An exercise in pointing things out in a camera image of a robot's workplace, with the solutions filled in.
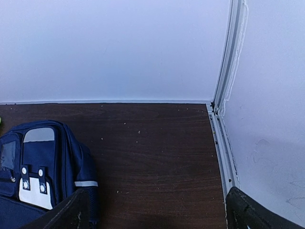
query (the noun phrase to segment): dark brown wooden surface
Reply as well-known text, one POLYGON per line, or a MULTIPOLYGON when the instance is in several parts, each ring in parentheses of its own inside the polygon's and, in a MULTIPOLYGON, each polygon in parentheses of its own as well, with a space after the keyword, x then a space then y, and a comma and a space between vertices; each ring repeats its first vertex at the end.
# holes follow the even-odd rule
POLYGON ((226 228, 213 135, 201 104, 1 105, 1 134, 54 119, 91 149, 100 228, 226 228))

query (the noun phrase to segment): navy blue bag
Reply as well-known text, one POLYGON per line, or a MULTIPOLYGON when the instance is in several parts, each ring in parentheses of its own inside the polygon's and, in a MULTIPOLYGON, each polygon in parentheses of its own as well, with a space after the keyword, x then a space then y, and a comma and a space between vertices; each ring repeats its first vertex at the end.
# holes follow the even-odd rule
POLYGON ((98 221, 94 161, 66 124, 49 120, 18 125, 0 138, 0 149, 0 228, 33 221, 77 188, 88 191, 90 221, 98 221))

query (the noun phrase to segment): white wall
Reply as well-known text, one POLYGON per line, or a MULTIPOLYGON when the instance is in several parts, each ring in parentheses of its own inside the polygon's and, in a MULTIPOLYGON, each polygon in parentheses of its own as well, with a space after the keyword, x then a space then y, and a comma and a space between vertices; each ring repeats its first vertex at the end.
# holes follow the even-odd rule
POLYGON ((0 1, 0 102, 212 100, 229 1, 0 1))
POLYGON ((242 190, 305 226, 305 1, 249 0, 226 104, 242 190))

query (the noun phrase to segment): white partition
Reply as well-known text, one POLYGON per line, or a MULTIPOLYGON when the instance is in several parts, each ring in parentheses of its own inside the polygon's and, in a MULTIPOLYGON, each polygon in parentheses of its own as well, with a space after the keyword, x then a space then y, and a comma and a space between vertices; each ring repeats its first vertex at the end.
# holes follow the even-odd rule
POLYGON ((0 103, 211 101, 229 1, 0 1, 0 103))
POLYGON ((305 226, 305 1, 249 0, 224 116, 240 185, 305 226))

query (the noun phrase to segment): backpack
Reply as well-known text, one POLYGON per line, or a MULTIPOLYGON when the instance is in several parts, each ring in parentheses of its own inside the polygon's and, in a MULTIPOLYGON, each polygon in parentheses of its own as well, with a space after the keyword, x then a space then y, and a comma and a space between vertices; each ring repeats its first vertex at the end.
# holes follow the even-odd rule
POLYGON ((48 120, 18 125, 0 138, 0 150, 0 228, 37 219, 78 188, 89 194, 90 222, 99 221, 93 158, 66 124, 48 120))

